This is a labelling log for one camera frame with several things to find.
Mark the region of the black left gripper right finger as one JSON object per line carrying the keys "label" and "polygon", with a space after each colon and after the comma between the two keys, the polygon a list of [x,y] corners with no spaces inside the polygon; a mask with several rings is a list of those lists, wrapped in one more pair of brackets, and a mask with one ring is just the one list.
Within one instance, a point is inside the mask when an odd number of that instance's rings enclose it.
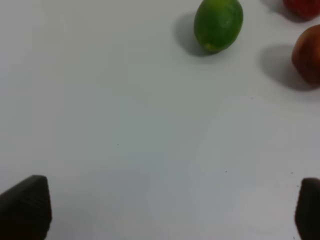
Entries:
{"label": "black left gripper right finger", "polygon": [[302,240],[320,239],[320,180],[301,181],[295,215],[295,225]]}

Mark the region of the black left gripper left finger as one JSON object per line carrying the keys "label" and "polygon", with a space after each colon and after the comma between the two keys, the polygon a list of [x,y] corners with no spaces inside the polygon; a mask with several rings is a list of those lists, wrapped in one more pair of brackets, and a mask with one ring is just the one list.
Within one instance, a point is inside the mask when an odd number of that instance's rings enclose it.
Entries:
{"label": "black left gripper left finger", "polygon": [[0,238],[44,240],[52,222],[48,179],[31,175],[0,195]]}

